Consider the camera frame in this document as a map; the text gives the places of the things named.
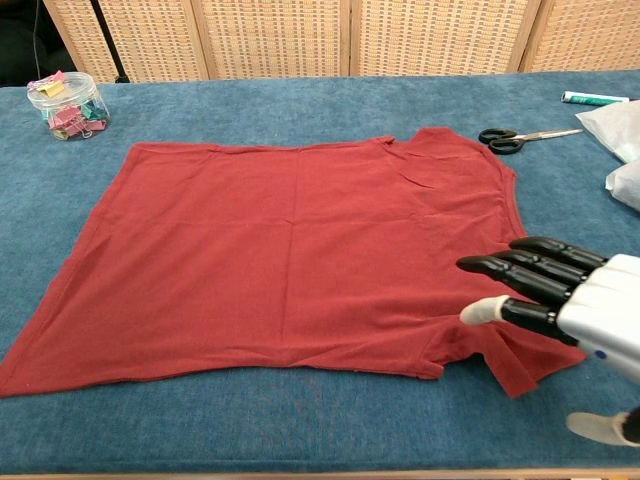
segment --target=black scissor handle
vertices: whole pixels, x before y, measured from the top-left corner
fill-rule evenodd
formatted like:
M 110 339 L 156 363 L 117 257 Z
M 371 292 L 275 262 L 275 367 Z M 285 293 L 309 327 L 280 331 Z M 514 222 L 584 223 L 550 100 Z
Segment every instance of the black scissor handle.
M 519 138 L 497 138 L 489 142 L 489 150 L 499 155 L 511 155 L 519 152 L 524 145 L 524 140 Z
M 498 140 L 499 138 L 511 138 L 517 135 L 513 130 L 507 130 L 506 128 L 487 128 L 480 132 L 478 135 L 478 140 L 482 143 L 488 144 L 493 140 Z

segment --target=blue table cover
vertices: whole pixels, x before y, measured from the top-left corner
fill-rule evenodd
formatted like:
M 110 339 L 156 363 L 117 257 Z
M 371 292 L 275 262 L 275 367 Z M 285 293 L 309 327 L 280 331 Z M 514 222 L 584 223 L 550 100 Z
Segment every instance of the blue table cover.
M 55 140 L 22 88 L 0 89 L 0 358 L 140 141 L 303 145 L 448 126 L 576 128 L 564 90 L 640 96 L 640 71 L 103 85 L 112 125 Z M 640 255 L 640 215 L 613 200 L 618 160 L 589 134 L 502 157 L 531 235 Z M 640 450 L 570 433 L 573 411 L 640 404 L 596 360 L 510 400 L 481 358 L 439 381 L 241 368 L 0 400 L 0 473 L 631 467 Z

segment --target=woven rattan screen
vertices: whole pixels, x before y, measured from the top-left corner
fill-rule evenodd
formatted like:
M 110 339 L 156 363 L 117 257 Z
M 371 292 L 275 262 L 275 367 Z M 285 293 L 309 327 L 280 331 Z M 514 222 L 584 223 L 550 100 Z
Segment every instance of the woven rattan screen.
M 352 75 L 516 71 L 539 0 L 353 0 Z
M 89 0 L 44 0 L 76 68 L 96 82 L 113 82 L 115 64 Z
M 639 0 L 545 1 L 523 70 L 640 68 Z
M 212 78 L 348 74 L 349 0 L 193 0 Z
M 209 78 L 189 0 L 100 2 L 133 82 Z

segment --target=wire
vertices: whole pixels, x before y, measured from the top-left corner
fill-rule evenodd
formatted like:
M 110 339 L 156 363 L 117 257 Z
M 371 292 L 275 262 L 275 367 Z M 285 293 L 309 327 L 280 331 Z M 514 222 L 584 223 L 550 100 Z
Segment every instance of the wire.
M 33 57 L 36 61 L 38 80 L 40 80 L 40 61 L 38 60 L 38 49 L 36 48 L 36 31 L 38 29 L 38 18 L 40 17 L 40 0 L 36 0 L 36 19 L 33 22 Z

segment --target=clear plastic jar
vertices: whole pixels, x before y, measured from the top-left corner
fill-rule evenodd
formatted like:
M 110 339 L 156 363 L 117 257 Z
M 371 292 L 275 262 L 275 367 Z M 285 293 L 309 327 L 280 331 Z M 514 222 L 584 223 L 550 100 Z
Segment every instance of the clear plastic jar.
M 91 75 L 82 72 L 64 73 L 64 89 L 48 96 L 38 86 L 45 80 L 32 82 L 27 97 L 40 110 L 42 120 L 59 140 L 90 138 L 109 125 L 110 117 Z

